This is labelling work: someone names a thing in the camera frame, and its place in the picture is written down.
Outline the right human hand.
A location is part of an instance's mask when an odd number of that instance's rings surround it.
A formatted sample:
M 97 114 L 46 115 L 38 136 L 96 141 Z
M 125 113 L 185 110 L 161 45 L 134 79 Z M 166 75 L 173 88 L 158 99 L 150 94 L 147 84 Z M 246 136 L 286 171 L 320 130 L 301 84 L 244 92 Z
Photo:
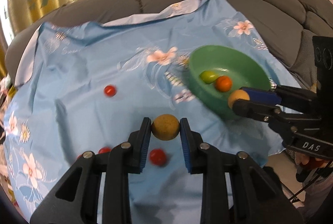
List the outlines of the right human hand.
M 318 159 L 315 157 L 310 157 L 304 154 L 297 154 L 296 162 L 299 166 L 309 170 L 313 170 L 316 168 L 323 168 L 329 163 L 329 161 Z

